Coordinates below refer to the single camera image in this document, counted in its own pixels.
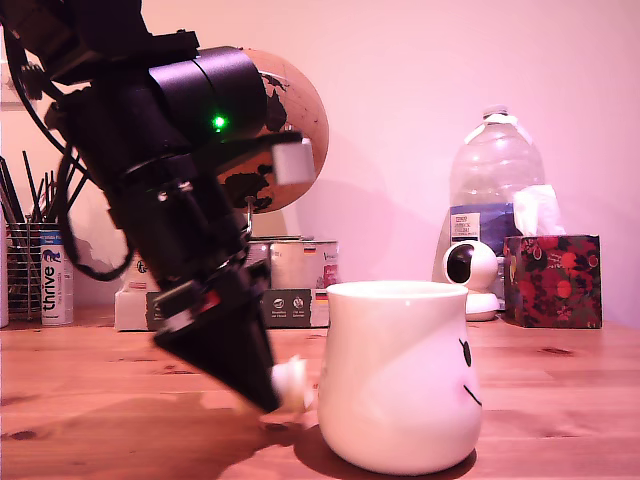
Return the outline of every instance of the thrive label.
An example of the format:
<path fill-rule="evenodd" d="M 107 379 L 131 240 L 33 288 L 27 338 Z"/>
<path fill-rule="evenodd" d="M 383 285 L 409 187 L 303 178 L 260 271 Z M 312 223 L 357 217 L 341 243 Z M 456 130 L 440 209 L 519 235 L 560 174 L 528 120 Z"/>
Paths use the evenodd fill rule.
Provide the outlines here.
<path fill-rule="evenodd" d="M 40 232 L 42 324 L 73 321 L 73 266 L 64 254 L 60 232 Z"/>

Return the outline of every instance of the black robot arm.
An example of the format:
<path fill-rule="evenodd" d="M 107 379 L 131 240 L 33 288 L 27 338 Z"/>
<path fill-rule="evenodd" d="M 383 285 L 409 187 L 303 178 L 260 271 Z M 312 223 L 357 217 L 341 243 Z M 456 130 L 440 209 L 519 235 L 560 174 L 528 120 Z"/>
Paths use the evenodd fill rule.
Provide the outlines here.
<path fill-rule="evenodd" d="M 42 90 L 90 82 L 57 95 L 45 116 L 67 142 L 58 178 L 75 148 L 162 290 L 157 306 L 167 320 L 155 343 L 272 411 L 280 399 L 259 306 L 268 272 L 244 267 L 244 217 L 216 176 L 302 136 L 257 136 L 267 97 L 242 50 L 198 51 L 193 32 L 151 35 L 140 8 L 132 0 L 0 0 L 0 20 L 39 58 Z"/>

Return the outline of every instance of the security camera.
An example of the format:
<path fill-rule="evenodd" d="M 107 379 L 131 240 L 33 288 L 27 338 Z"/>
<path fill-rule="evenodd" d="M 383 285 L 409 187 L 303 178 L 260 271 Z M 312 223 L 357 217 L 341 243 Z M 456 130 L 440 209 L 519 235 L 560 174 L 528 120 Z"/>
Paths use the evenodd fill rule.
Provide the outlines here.
<path fill-rule="evenodd" d="M 499 308 L 495 294 L 489 292 L 498 275 L 498 259 L 486 244 L 475 240 L 454 243 L 442 260 L 444 276 L 449 283 L 469 289 L 467 320 L 492 320 Z"/>

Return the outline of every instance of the red floral tissue box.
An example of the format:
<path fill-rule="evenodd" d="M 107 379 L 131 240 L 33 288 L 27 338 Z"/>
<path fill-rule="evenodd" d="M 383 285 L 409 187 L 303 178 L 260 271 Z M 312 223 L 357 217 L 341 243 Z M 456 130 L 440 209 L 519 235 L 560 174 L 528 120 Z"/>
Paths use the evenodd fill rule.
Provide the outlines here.
<path fill-rule="evenodd" d="M 600 238 L 506 237 L 506 315 L 523 327 L 601 328 Z"/>

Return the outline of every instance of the white cup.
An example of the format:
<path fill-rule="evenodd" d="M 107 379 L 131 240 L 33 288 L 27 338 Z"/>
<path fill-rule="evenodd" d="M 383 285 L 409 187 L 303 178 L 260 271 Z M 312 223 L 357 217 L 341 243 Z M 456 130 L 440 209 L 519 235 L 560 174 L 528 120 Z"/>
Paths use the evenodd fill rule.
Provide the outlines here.
<path fill-rule="evenodd" d="M 350 463 L 420 475 L 464 460 L 482 404 L 465 321 L 467 289 L 379 281 L 327 288 L 331 326 L 318 423 Z"/>

